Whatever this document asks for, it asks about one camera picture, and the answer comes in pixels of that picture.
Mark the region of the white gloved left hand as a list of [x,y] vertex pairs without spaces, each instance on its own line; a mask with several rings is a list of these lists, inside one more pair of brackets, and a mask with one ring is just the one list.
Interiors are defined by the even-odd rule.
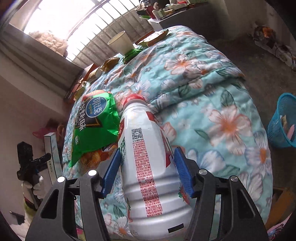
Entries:
[[22,182],[22,190],[23,196],[29,200],[30,202],[34,202],[34,196],[36,196],[39,200],[45,197],[45,185],[44,178],[42,176],[39,177],[39,181],[36,185],[32,186],[29,182]]

